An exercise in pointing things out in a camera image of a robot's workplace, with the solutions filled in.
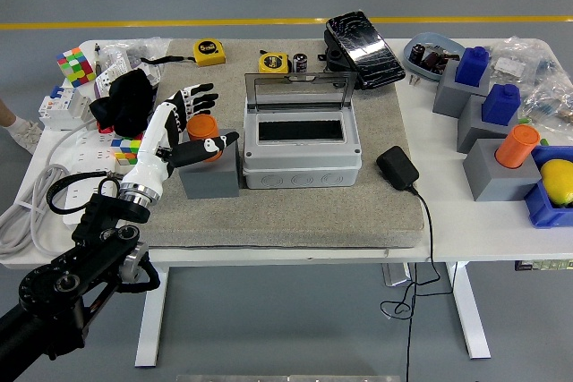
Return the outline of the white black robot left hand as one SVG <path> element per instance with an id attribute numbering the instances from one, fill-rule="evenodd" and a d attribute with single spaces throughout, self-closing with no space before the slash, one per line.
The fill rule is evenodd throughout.
<path id="1" fill-rule="evenodd" d="M 135 167 L 121 181 L 119 197 L 148 205 L 160 200 L 163 182 L 180 166 L 205 161 L 224 151 L 239 138 L 237 132 L 182 142 L 189 120 L 207 114 L 218 94 L 212 83 L 178 90 L 155 108 L 137 154 Z"/>

